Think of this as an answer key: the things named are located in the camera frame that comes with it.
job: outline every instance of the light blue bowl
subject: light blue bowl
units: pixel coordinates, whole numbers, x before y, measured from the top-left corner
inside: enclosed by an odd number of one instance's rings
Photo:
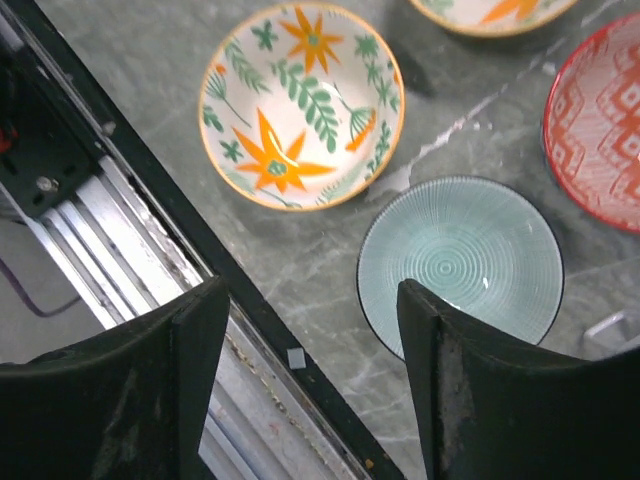
[[[396,296],[413,278],[454,307],[529,343],[553,323],[564,284],[542,215],[513,190],[477,177],[432,180],[378,215],[358,259],[358,295],[376,335],[404,359]]]

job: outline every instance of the orange star flower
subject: orange star flower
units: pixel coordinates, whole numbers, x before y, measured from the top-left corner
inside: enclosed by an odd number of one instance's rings
[[[324,175],[335,170],[333,167],[325,167],[315,163],[298,162],[298,157],[304,146],[304,130],[293,141],[287,151],[283,152],[276,132],[259,108],[258,123],[262,148],[258,147],[235,128],[233,129],[247,153],[258,162],[257,164],[246,163],[236,167],[237,170],[260,175],[255,184],[256,190],[275,183],[280,193],[284,193],[289,185],[306,191],[304,184],[300,180],[301,176]]]
[[[491,10],[480,23],[490,23],[501,20],[516,12],[516,20],[524,20],[535,10],[540,0],[503,0]]]
[[[309,73],[313,68],[316,58],[322,65],[325,73],[329,73],[329,66],[327,65],[327,55],[333,58],[338,64],[340,60],[336,57],[336,54],[331,50],[332,43],[340,43],[344,40],[340,35],[329,35],[322,33],[322,14],[318,13],[316,24],[311,27],[309,20],[305,17],[304,12],[300,7],[295,8],[296,17],[300,26],[296,26],[292,23],[281,21],[280,25],[289,32],[291,35],[298,39],[298,44],[291,49],[288,53],[289,57],[293,57],[298,53],[304,52],[304,66],[305,73]]]

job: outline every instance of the black bracket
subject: black bracket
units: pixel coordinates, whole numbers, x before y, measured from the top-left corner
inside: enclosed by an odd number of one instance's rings
[[[25,215],[37,218],[72,198],[105,152],[29,46],[0,61],[0,183]]]

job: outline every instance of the cable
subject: cable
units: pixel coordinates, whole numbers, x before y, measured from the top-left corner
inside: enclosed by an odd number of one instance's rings
[[[2,272],[4,277],[9,282],[9,285],[11,285],[11,288],[13,288],[13,290],[16,292],[18,297],[20,297],[20,300],[22,300],[22,303],[24,304],[24,306],[27,307],[31,311],[31,313],[33,313],[36,317],[39,317],[39,318],[55,317],[57,315],[60,315],[61,313],[66,312],[81,300],[80,297],[76,297],[73,300],[65,303],[61,307],[56,308],[55,310],[51,310],[50,312],[43,312],[38,308],[38,306],[33,302],[33,300],[31,300],[31,297],[29,297],[29,294],[26,292],[26,290],[20,283],[20,280],[18,280],[18,278],[11,271],[9,266],[2,260],[2,258],[0,258],[0,272]]]

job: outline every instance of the ceramic bowl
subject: ceramic bowl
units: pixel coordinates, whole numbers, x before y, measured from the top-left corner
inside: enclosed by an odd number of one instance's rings
[[[342,203],[386,167],[404,121],[391,50],[328,3],[264,10],[238,26],[207,69],[200,130],[220,175],[266,207]]]
[[[536,344],[556,317],[560,250],[538,211],[513,190],[477,177],[428,181],[393,200],[367,233],[358,296],[371,328],[404,358],[398,284],[417,280],[459,310]]]
[[[541,27],[578,0],[410,0],[440,26],[474,37],[507,37]]]
[[[640,232],[640,13],[571,55],[551,88],[543,136],[558,183],[578,205]]]

